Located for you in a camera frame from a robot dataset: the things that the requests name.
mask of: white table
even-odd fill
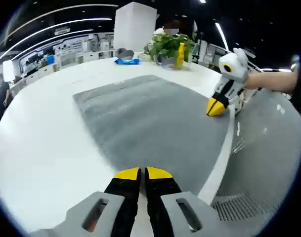
[[[220,74],[194,63],[185,64],[182,71],[169,71],[149,62],[124,66],[114,61],[91,61],[45,76],[22,89],[6,110],[0,123],[0,197],[28,232],[62,222],[69,208],[93,192],[103,192],[117,172],[100,155],[73,101],[74,94],[156,75],[210,97],[220,79]],[[223,158],[217,161],[220,170],[215,167],[205,185],[209,191],[203,188],[199,194],[207,203],[220,185],[231,139],[232,134],[225,138]],[[134,226],[132,236],[145,236],[145,231],[152,235],[144,211],[138,212],[140,227]]]

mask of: yellow bottle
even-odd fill
[[[183,62],[184,62],[184,43],[180,43],[179,54],[175,62],[175,68],[182,69]]]

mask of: gray cloth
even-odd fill
[[[74,100],[100,151],[118,170],[158,167],[195,195],[227,134],[229,111],[208,117],[208,98],[156,76],[81,92]]]

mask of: white pillar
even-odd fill
[[[203,64],[203,60],[205,57],[206,48],[208,47],[208,43],[204,40],[201,42],[201,49],[200,49],[200,58],[199,58],[199,64]]]
[[[0,73],[4,74],[3,63],[0,63]]]
[[[157,10],[131,2],[116,11],[114,48],[143,52],[155,31]]]

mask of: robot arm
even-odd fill
[[[239,95],[248,76],[248,58],[240,48],[234,48],[234,53],[228,53],[219,59],[219,69],[222,77],[210,98],[206,114],[216,116],[232,104]]]
[[[137,215],[140,180],[139,167],[118,172],[103,193],[95,192],[69,209],[64,222],[29,236],[130,237]],[[182,192],[167,171],[148,166],[144,180],[154,237],[237,237],[211,206],[190,192]]]

